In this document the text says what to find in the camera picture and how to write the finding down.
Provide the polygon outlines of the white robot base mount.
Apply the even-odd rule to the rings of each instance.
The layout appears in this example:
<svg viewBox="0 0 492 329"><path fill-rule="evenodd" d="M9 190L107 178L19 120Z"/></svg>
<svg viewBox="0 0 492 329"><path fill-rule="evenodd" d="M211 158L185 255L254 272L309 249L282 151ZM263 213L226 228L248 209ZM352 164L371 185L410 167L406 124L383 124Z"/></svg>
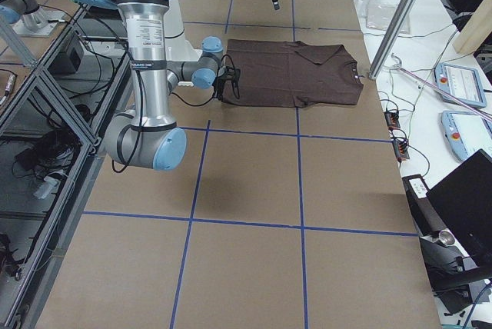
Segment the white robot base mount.
<svg viewBox="0 0 492 329"><path fill-rule="evenodd" d="M165 67L168 90L180 83L191 84L192 75L200 68L201 51L196 51L185 35L179 0L170 0L164 15Z"/></svg>

